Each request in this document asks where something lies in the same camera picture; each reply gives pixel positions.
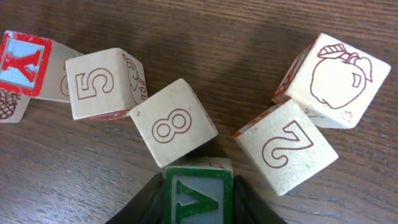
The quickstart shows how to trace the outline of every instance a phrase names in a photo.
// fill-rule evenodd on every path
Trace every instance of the wooden table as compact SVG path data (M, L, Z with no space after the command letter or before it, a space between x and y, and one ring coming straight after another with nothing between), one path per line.
M396 0L2 0L6 29L84 54L121 47L144 64L150 95L186 79L220 132L195 154L228 155L289 223L398 220ZM392 72L356 128L321 130L340 158L278 197L231 135L273 105L319 32ZM32 100L19 124L0 124L0 139L0 223L105 222L161 170L131 119L73 121L66 103Z

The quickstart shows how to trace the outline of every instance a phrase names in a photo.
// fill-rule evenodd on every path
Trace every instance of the apple drawing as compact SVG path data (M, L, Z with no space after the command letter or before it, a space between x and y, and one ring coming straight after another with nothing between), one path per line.
M138 105L147 99L147 88L144 79L141 78L134 62L127 58L124 54L123 57L127 63L127 76L130 81L130 93L134 102Z
M340 109L357 99L372 80L372 63L357 53L348 53L343 44L327 45L312 73L310 91L320 103Z

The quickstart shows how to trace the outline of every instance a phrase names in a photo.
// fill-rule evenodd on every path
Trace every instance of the green block face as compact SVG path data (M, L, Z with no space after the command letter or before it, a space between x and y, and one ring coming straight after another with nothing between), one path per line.
M208 159L227 160L227 165L215 167L211 162L195 161L167 168L165 224L232 223L233 173L229 159Z

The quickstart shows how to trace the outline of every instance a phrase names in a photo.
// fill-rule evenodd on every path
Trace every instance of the red outlined number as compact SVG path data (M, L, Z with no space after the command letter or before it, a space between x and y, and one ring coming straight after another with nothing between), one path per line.
M167 119L159 119L152 126L152 135L159 143L168 143L176 134L186 133L192 125L192 117L184 109L173 110Z
M274 137L268 140L262 147L262 158L271 168L282 168L287 165L289 158L286 155L276 157L278 150L302 150L313 146L312 140L308 137L302 127L293 120L282 129L284 133L293 138Z
M84 100L97 96L97 89L102 88L103 93L110 93L113 90L113 75L105 68L97 68L88 75L81 73L75 76L77 96L79 100ZM94 80L101 78L104 80L103 86L94 86Z

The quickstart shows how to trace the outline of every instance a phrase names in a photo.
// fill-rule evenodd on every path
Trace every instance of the letter block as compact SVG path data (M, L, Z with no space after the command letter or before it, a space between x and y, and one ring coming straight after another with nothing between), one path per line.
M122 49L67 60L73 119L113 120L147 99L142 64Z
M11 91L0 90L0 123L21 121L30 98Z
M232 201L228 158L199 157L166 169L165 224L232 223Z
M65 61L80 55L54 40L8 30L0 46L0 88L69 103Z
M271 107L233 137L279 196L338 158L293 99Z
M130 116L159 167L169 165L218 134L184 79L133 108Z
M326 34L293 62L272 100L294 98L315 125L353 128L391 66Z

